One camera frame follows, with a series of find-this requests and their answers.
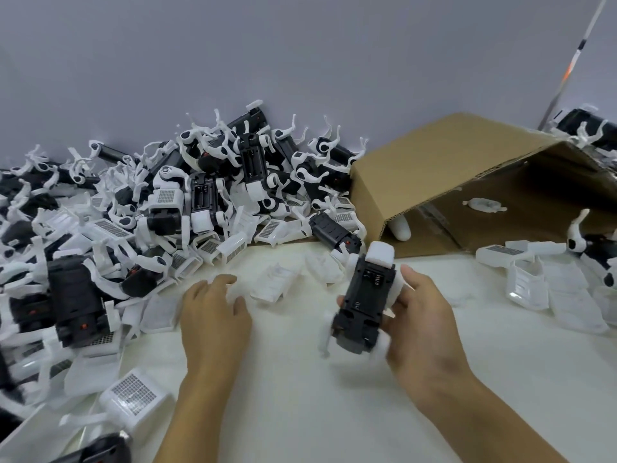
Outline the person's right hand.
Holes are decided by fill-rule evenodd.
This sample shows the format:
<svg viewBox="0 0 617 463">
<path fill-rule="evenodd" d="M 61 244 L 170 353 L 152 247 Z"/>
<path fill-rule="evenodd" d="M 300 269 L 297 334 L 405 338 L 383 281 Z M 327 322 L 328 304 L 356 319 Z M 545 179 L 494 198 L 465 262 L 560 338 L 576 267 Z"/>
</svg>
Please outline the person's right hand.
<svg viewBox="0 0 617 463">
<path fill-rule="evenodd" d="M 394 316 L 385 318 L 382 323 L 382 329 L 391 338 L 387 360 L 409 398 L 409 388 L 424 378 L 472 372 L 453 309 L 437 287 L 433 305 L 404 306 L 398 295 L 392 311 Z"/>
</svg>

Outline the person's left hand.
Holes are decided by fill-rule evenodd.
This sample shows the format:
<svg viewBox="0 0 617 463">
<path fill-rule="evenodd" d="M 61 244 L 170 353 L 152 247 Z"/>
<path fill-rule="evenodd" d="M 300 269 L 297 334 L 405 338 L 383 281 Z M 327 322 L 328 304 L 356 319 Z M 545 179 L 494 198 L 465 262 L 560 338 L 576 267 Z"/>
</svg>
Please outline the person's left hand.
<svg viewBox="0 0 617 463">
<path fill-rule="evenodd" d="M 212 282 L 196 282 L 184 293 L 180 327 L 188 372 L 238 373 L 252 328 L 237 328 L 234 322 L 227 293 L 236 281 L 235 275 L 219 274 Z"/>
</svg>

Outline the person's left forearm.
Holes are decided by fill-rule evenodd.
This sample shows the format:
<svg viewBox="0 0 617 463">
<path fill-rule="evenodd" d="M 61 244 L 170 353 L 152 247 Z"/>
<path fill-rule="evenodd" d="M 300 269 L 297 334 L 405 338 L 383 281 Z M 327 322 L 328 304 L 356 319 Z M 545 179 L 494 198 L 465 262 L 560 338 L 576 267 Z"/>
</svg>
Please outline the person's left forearm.
<svg viewBox="0 0 617 463">
<path fill-rule="evenodd" d="M 217 463 L 221 425 L 237 372 L 188 372 L 152 463 Z"/>
</svg>

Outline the person's right forearm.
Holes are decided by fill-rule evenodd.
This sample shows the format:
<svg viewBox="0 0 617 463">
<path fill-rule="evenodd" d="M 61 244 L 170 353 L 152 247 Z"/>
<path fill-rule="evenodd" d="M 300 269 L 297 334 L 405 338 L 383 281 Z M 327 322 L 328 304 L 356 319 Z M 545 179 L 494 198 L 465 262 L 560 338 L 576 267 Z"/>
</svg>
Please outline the person's right forearm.
<svg viewBox="0 0 617 463">
<path fill-rule="evenodd" d="M 469 370 L 429 376 L 408 393 L 463 463 L 568 463 Z"/>
</svg>

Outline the white oval plastic piece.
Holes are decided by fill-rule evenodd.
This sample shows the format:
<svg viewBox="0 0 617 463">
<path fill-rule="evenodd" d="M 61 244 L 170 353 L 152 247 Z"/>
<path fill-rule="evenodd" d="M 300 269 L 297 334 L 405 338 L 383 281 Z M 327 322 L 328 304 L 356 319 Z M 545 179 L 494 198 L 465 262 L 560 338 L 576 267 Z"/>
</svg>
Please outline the white oval plastic piece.
<svg viewBox="0 0 617 463">
<path fill-rule="evenodd" d="M 397 241 L 406 242 L 412 237 L 412 232 L 404 213 L 388 221 L 387 226 Z"/>
</svg>

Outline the small white plastic part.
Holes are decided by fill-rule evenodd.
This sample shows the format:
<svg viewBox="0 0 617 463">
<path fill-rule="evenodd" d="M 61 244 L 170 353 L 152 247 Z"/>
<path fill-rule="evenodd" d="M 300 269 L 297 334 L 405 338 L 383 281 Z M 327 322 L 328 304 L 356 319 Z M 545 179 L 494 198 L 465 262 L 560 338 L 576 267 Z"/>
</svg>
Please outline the small white plastic part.
<svg viewBox="0 0 617 463">
<path fill-rule="evenodd" d="M 479 197 L 463 201 L 462 204 L 472 210 L 483 213 L 498 213 L 508 210 L 508 208 L 503 206 L 499 201 Z"/>
</svg>

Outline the brown cardboard box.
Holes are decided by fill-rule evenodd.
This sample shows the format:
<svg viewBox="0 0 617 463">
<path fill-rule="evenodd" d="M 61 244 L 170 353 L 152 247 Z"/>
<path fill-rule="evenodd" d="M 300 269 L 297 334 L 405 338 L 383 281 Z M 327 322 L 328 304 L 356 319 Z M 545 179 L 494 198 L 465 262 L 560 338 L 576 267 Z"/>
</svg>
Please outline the brown cardboard box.
<svg viewBox="0 0 617 463">
<path fill-rule="evenodd" d="M 508 210 L 483 213 L 462 204 L 474 197 Z M 565 242 L 582 209 L 590 209 L 583 234 L 617 228 L 617 171 L 546 132 L 455 113 L 354 163 L 351 201 L 366 244 L 391 244 L 398 258 L 516 240 Z M 406 242 L 387 226 L 402 213 L 412 232 Z"/>
</svg>

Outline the pile of toy robot dogs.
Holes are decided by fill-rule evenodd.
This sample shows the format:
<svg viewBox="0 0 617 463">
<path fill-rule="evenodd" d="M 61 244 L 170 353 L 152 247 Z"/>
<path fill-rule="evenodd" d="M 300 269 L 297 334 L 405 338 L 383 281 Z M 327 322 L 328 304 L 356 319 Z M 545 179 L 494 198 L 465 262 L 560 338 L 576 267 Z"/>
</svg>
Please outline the pile of toy robot dogs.
<svg viewBox="0 0 617 463">
<path fill-rule="evenodd" d="M 192 123 L 174 140 L 151 142 L 140 154 L 91 140 L 88 155 L 69 148 L 72 157 L 57 163 L 36 146 L 22 166 L 0 169 L 0 262 L 26 251 L 40 208 L 69 207 L 82 223 L 106 218 L 131 232 L 134 219 L 144 214 L 146 232 L 136 233 L 137 239 L 154 232 L 185 248 L 204 232 L 231 235 L 231 213 L 245 202 L 258 213 L 287 218 L 283 200 L 290 196 L 307 198 L 311 206 L 333 194 L 349 198 L 352 164 L 364 155 L 367 140 L 360 140 L 359 152 L 351 152 L 339 145 L 339 136 L 331 139 L 329 126 L 302 152 L 305 135 L 292 136 L 295 116 L 289 128 L 271 129 L 261 105 L 261 100 L 252 102 L 230 123 L 215 110 L 214 127 Z M 317 214 L 316 230 L 308 238 L 322 242 L 333 256 L 360 255 L 365 226 L 356 212 L 361 230 L 352 227 L 347 214 L 338 218 L 340 222 L 325 212 Z M 203 265 L 224 267 L 232 261 Z M 180 305 L 163 291 L 155 308 L 176 314 L 174 329 L 160 332 L 168 333 L 176 328 Z M 125 346 L 121 363 L 127 347 L 142 334 Z M 130 438 L 147 432 L 148 420 L 168 394 L 139 370 L 123 377 L 120 372 L 121 367 L 119 378 L 100 393 L 71 399 L 62 407 L 38 406 L 0 445 L 0 463 L 130 463 Z"/>
</svg>

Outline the heap of white plastic shells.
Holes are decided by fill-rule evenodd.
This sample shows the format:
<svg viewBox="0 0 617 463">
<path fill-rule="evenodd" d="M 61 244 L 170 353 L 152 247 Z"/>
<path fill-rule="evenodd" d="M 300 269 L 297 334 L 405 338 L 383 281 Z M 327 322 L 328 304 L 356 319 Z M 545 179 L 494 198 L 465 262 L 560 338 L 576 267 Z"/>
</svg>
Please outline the heap of white plastic shells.
<svg viewBox="0 0 617 463">
<path fill-rule="evenodd" d="M 231 213 L 231 235 L 206 231 L 185 248 L 154 232 L 137 239 L 144 214 L 129 231 L 106 218 L 82 223 L 69 207 L 40 208 L 26 251 L 0 262 L 0 445 L 38 406 L 62 407 L 111 385 L 140 334 L 173 330 L 176 314 L 155 308 L 160 292 L 203 264 L 231 262 L 254 241 L 308 238 L 321 212 L 336 222 L 347 214 L 361 230 L 345 193 L 320 205 L 291 196 L 283 203 L 287 218 L 245 202 Z"/>
</svg>

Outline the white striped pole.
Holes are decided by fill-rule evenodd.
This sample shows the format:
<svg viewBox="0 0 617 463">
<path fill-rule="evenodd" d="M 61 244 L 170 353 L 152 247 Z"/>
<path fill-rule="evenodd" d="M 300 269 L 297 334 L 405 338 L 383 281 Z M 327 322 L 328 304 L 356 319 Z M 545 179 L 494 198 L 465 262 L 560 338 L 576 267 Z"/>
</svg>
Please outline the white striped pole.
<svg viewBox="0 0 617 463">
<path fill-rule="evenodd" d="M 552 117 L 554 116 L 553 112 L 554 110 L 557 108 L 558 104 L 559 104 L 559 100 L 561 99 L 561 96 L 567 86 L 567 83 L 569 81 L 569 77 L 572 74 L 573 70 L 575 69 L 576 63 L 578 62 L 579 57 L 581 56 L 581 53 L 584 49 L 584 47 L 586 46 L 589 37 L 602 13 L 602 11 L 604 10 L 606 3 L 608 0 L 600 0 L 598 3 L 598 6 L 595 10 L 595 13 L 592 17 L 592 19 L 590 20 L 587 29 L 581 39 L 581 41 L 579 42 L 575 53 L 572 57 L 572 59 L 570 60 L 568 67 L 565 71 L 565 74 L 563 75 L 561 82 L 559 84 L 559 87 L 557 89 L 557 92 L 555 93 L 555 95 L 553 96 L 553 99 L 550 101 L 550 104 L 548 106 L 548 108 L 546 109 L 537 129 L 541 132 L 543 132 L 545 130 L 545 128 L 547 127 L 548 123 L 552 120 Z"/>
</svg>

